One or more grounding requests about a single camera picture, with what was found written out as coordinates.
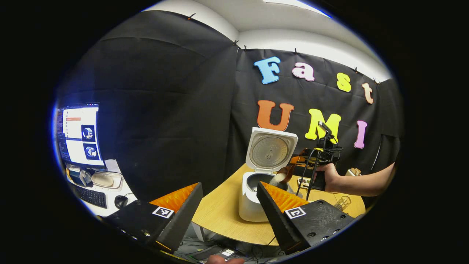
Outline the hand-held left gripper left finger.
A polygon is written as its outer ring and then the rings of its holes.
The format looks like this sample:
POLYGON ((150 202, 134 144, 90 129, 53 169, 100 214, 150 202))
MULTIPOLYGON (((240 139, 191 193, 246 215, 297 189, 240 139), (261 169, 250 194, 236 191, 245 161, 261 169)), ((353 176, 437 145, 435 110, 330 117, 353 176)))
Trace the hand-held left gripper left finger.
POLYGON ((148 249, 174 253, 202 198, 198 182, 152 202, 135 200, 105 217, 104 222, 148 249))

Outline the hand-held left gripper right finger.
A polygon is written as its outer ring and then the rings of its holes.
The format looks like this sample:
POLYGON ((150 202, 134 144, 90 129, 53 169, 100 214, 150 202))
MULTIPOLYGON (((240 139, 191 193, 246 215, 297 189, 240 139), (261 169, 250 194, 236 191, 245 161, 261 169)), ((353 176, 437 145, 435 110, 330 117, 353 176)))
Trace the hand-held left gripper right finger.
POLYGON ((322 199, 308 202, 266 182, 256 196, 285 254, 316 247, 356 221, 322 199))

